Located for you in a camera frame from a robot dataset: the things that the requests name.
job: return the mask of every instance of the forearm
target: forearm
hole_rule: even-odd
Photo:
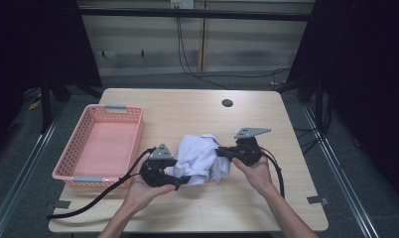
[[[271,184],[260,191],[286,237],[318,237]]]
[[[99,234],[99,238],[103,237],[120,237],[125,229],[125,226],[128,224],[129,220],[136,213],[135,209],[131,207],[119,207],[116,211],[115,215],[103,229],[103,231]]]

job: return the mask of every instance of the gray carpet floor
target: gray carpet floor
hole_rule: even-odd
[[[268,72],[254,72],[255,75]],[[274,83],[281,83],[285,74],[245,78],[221,76],[199,79],[185,73],[168,73],[156,75],[110,76],[103,77],[103,90],[109,87],[143,87],[143,88],[198,88],[198,89],[240,89],[271,90]],[[237,75],[250,75],[243,72]],[[53,112],[58,113],[58,123],[48,145],[42,152],[35,169],[29,176],[19,202],[7,220],[2,237],[95,237],[96,234],[54,234],[48,228],[46,215],[52,213],[50,202],[55,202],[64,186],[62,181],[52,179],[52,171],[60,157],[67,140],[72,133],[84,107],[97,103],[98,99],[77,88],[70,87],[72,96],[68,102],[57,102],[53,99]],[[36,95],[27,95],[23,108],[8,132],[4,146],[0,148],[0,206],[16,181],[21,168],[26,164],[34,145],[40,137],[42,127],[42,108],[29,111],[28,105]],[[283,101],[297,130],[297,137],[303,151],[315,140],[313,133],[303,131],[310,129],[306,119],[303,102],[299,102],[297,91],[291,90],[282,94]],[[354,137],[339,116],[332,111],[332,122],[327,137],[338,160],[350,180],[362,205],[367,210],[379,237],[399,237],[399,197],[387,181],[380,175],[370,158],[362,148],[354,143]],[[314,184],[320,197],[327,199],[324,206],[330,227],[320,232],[321,237],[364,237],[354,214],[350,209],[325,155],[318,144],[305,153],[305,160],[311,172]],[[280,232],[271,233],[273,237],[283,237]],[[157,235],[130,234],[131,237],[156,237]],[[162,235],[160,237],[193,237],[187,234]],[[200,237],[269,237],[269,234],[201,234]]]

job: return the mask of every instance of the pink plastic basket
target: pink plastic basket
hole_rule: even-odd
[[[143,110],[125,105],[85,107],[53,172],[70,186],[110,186],[137,159]]]

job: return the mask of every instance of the right hand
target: right hand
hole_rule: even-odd
[[[265,157],[261,157],[259,161],[251,166],[245,166],[239,159],[233,158],[232,162],[240,169],[248,179],[249,183],[262,194],[265,188],[274,186],[271,180],[271,174],[269,170],[268,160]]]

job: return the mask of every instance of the wooden table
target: wooden table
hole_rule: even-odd
[[[222,105],[223,99],[233,102]],[[280,94],[269,91],[118,89],[104,91],[100,104],[123,103],[144,108],[144,131],[139,153],[165,143],[178,158],[184,135],[213,134],[221,146],[235,146],[234,135],[243,127],[271,128],[257,136],[282,168],[286,200],[314,230],[325,230],[328,221],[320,203],[307,197],[317,192],[295,137]],[[274,168],[273,182],[278,186]],[[71,201],[68,209],[90,203],[102,189],[65,186],[60,200]],[[52,220],[53,232],[99,232],[122,202],[125,189],[115,189],[85,213]],[[125,231],[131,232],[263,232],[279,231],[264,198],[248,183],[244,174],[231,166],[220,183],[182,186],[154,199],[137,213]]]

